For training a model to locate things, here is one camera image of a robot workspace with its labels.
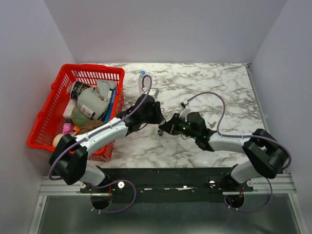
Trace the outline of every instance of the black bracket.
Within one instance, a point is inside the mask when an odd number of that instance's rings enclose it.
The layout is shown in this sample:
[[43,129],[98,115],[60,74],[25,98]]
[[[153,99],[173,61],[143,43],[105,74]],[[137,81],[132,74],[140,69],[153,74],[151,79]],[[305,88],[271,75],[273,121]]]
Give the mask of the black bracket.
[[205,120],[200,116],[199,112],[190,112],[186,119],[179,116],[179,113],[175,113],[168,122],[159,125],[161,132],[158,132],[158,134],[161,135],[162,132],[171,135],[183,134],[195,139],[195,144],[200,149],[213,152],[214,150],[208,142],[216,131],[206,128]]
[[[130,114],[142,101],[145,94],[142,94],[136,101],[135,105],[129,109],[120,112],[116,115],[117,118],[124,118]],[[128,127],[128,134],[136,132],[140,129],[144,123],[148,124],[160,124],[164,120],[164,116],[161,113],[160,102],[155,101],[152,96],[147,96],[144,103],[133,113],[129,118],[125,120],[126,126]]]
[[[275,140],[267,131],[257,129],[253,135]],[[243,150],[255,170],[262,176],[274,179],[287,161],[287,153],[277,144],[258,138],[251,138],[243,145]]]
[[[62,136],[54,152],[52,153],[49,164],[52,166],[57,157],[68,147],[76,143],[76,139],[70,134]],[[68,151],[56,164],[56,172],[66,184],[71,185],[82,178],[86,171],[88,152],[86,147],[75,146]]]
[[[121,179],[131,181],[136,187],[136,203],[172,203],[172,202],[223,202],[223,192],[253,191],[244,184],[235,188],[224,187],[223,177],[230,168],[134,168],[134,169],[102,169],[109,175],[110,181]],[[109,188],[96,189],[87,186],[81,193],[108,193]],[[120,189],[112,186],[113,203],[130,203],[133,199],[133,188],[125,183]]]

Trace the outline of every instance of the white enclosure wall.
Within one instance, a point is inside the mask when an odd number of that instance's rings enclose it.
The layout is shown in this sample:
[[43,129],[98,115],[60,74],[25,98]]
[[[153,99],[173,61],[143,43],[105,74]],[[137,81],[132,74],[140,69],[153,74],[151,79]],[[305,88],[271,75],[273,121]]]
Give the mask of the white enclosure wall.
[[25,234],[49,155],[26,141],[58,70],[74,59],[42,0],[0,1],[0,31],[0,233]]
[[253,63],[252,76],[273,136],[293,155],[292,173],[312,232],[312,1],[288,0]]
[[251,62],[286,0],[45,0],[78,62]]

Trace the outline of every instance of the small white object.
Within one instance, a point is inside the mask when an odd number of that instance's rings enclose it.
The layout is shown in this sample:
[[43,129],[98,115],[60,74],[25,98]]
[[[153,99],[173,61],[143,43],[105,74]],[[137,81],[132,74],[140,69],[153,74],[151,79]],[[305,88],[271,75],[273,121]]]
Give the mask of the small white object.
[[120,188],[120,189],[122,189],[123,187],[125,187],[125,183],[124,182],[119,182],[118,183],[118,187]]
[[56,135],[56,137],[53,139],[53,142],[52,142],[52,146],[53,147],[56,147],[59,143],[59,140],[62,138],[62,136],[64,136],[65,134],[58,134]]
[[152,96],[155,100],[157,100],[156,94],[158,94],[158,89],[153,88],[153,89],[150,90],[148,95]]
[[210,188],[213,189],[215,187],[215,182],[213,180],[209,181],[209,184]]
[[193,189],[192,187],[187,187],[186,185],[183,185],[183,188],[175,188],[179,191],[182,191],[182,190],[190,190],[190,189]]
[[107,97],[110,99],[111,97],[112,97],[112,90],[110,89],[109,91],[108,91],[108,95],[107,95]]
[[77,104],[76,100],[74,100],[74,99],[69,100],[69,102],[65,108],[65,111],[63,113],[64,118],[71,118],[72,117],[72,111],[75,108],[76,104]]
[[80,108],[80,111],[89,118],[93,118],[95,115],[95,112],[91,110],[89,107],[87,107],[86,105],[82,105]]
[[85,183],[80,183],[80,184],[79,184],[79,187],[80,187],[81,189],[84,189],[85,187],[87,187],[87,185],[86,185]]
[[189,112],[191,112],[190,108],[184,108],[183,111],[180,113],[180,118],[186,118]]
[[248,187],[252,187],[254,185],[254,183],[251,181],[251,180],[248,180],[247,181],[247,186]]

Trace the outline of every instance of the brown object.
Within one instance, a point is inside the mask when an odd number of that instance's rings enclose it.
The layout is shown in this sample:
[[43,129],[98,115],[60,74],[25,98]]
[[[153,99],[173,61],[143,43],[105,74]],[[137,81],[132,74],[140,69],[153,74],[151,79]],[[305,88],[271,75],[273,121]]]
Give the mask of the brown object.
[[97,120],[97,119],[93,119],[89,122],[87,122],[85,125],[83,125],[82,127],[80,127],[80,131],[79,134],[85,134],[88,133],[100,126],[104,125],[104,122],[102,122],[101,120]]

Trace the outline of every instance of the purple cable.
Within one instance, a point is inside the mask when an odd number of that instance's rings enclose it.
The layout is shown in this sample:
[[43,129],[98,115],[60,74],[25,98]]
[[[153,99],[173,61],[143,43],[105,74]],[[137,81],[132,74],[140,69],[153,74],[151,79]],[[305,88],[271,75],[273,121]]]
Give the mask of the purple cable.
[[[222,137],[233,137],[233,138],[242,138],[241,135],[229,135],[229,134],[223,134],[220,132],[219,128],[220,128],[220,124],[221,124],[221,121],[224,117],[224,114],[225,114],[225,102],[223,100],[223,98],[219,95],[219,94],[216,94],[214,92],[202,92],[202,93],[199,93],[199,94],[196,94],[195,96],[191,97],[190,99],[188,99],[187,101],[190,102],[192,99],[194,99],[195,97],[199,96],[199,95],[202,95],[202,94],[212,94],[212,95],[215,95],[217,96],[221,101],[222,101],[222,104],[223,104],[223,112],[222,112],[222,115],[220,117],[220,120],[217,124],[217,127],[216,127],[216,131],[217,133],[222,136]],[[289,150],[286,148],[286,146],[284,146],[282,143],[276,141],[276,140],[272,140],[270,138],[267,138],[267,137],[264,137],[264,136],[255,136],[255,135],[244,135],[244,137],[250,137],[250,138],[258,138],[258,139],[262,139],[262,140],[267,140],[267,141],[270,141],[270,142],[273,142],[275,144],[277,144],[280,148],[282,148],[282,150],[284,150],[286,153],[287,153],[287,156],[288,156],[288,163],[285,167],[282,168],[282,170],[285,170],[287,169],[291,163],[292,163],[292,156],[291,156],[291,153],[289,152]]]
[[95,210],[95,211],[98,211],[98,212],[101,212],[101,213],[105,213],[105,214],[115,214],[115,213],[123,212],[123,211],[127,210],[128,208],[130,208],[133,205],[133,203],[135,202],[136,197],[137,197],[137,191],[136,191],[136,188],[135,188],[134,184],[131,183],[128,180],[125,180],[125,179],[117,180],[117,181],[114,181],[114,182],[112,182],[110,184],[106,184],[104,186],[94,186],[94,185],[91,185],[91,186],[94,187],[94,188],[97,188],[97,189],[103,189],[103,188],[107,188],[107,187],[109,187],[109,186],[111,186],[113,184],[119,183],[119,182],[126,182],[126,183],[129,183],[132,186],[132,188],[134,190],[134,195],[133,195],[133,199],[132,199],[131,203],[129,205],[127,205],[125,208],[122,208],[120,210],[116,210],[116,211],[102,211],[102,210],[98,210],[98,209],[94,208],[92,200],[90,199],[92,210]]
[[273,188],[272,188],[272,184],[270,183],[270,181],[269,181],[267,178],[265,178],[265,179],[268,181],[268,184],[269,184],[269,186],[270,186],[271,193],[270,193],[270,198],[269,198],[268,202],[267,202],[264,206],[262,206],[262,207],[260,207],[260,208],[257,208],[257,209],[254,209],[254,210],[236,209],[236,208],[234,208],[234,207],[231,206],[231,200],[229,199],[228,196],[224,196],[224,203],[225,203],[225,205],[226,205],[229,209],[231,209],[231,210],[233,210],[233,211],[239,211],[239,212],[243,212],[243,213],[257,212],[257,211],[261,211],[261,210],[267,208],[268,205],[270,205],[270,203],[272,202],[272,199],[273,199]]
[[[117,124],[123,122],[124,120],[126,120],[127,118],[129,118],[131,115],[133,115],[133,114],[138,110],[138,108],[140,108],[140,106],[144,103],[145,99],[147,98],[147,96],[148,96],[148,94],[150,93],[151,88],[152,88],[152,77],[151,77],[150,75],[145,75],[145,76],[143,77],[143,79],[142,79],[142,86],[144,87],[144,80],[145,80],[146,77],[148,77],[148,78],[150,79],[150,86],[149,86],[149,88],[148,88],[148,90],[147,90],[146,95],[145,95],[144,98],[142,99],[142,101],[141,101],[141,102],[139,103],[139,105],[138,105],[131,113],[129,113],[125,118],[123,118],[123,119],[117,121],[116,123],[113,123],[113,124],[112,124],[112,127],[116,126]],[[104,130],[106,130],[106,129],[109,129],[110,127],[111,127],[111,126],[108,125],[108,126],[102,128],[102,129],[98,129],[98,130],[95,131],[94,133],[90,134],[90,135],[89,135],[89,138],[92,137],[92,136],[94,136],[95,134],[98,134],[99,132],[102,132],[102,131],[104,131]],[[85,140],[86,140],[86,138],[83,138],[83,139],[81,139],[80,141],[76,142],[75,144],[69,146],[66,150],[64,150],[64,151],[57,157],[57,159],[55,159],[55,161],[53,162],[53,164],[52,164],[52,166],[51,166],[51,168],[50,168],[50,170],[49,170],[49,174],[48,174],[50,180],[60,180],[60,179],[61,179],[61,177],[57,177],[57,178],[53,178],[53,177],[52,177],[52,172],[53,172],[53,170],[54,170],[56,164],[60,161],[60,159],[61,159],[69,150],[71,150],[71,149],[74,148],[75,146],[79,145],[80,143],[84,142]]]

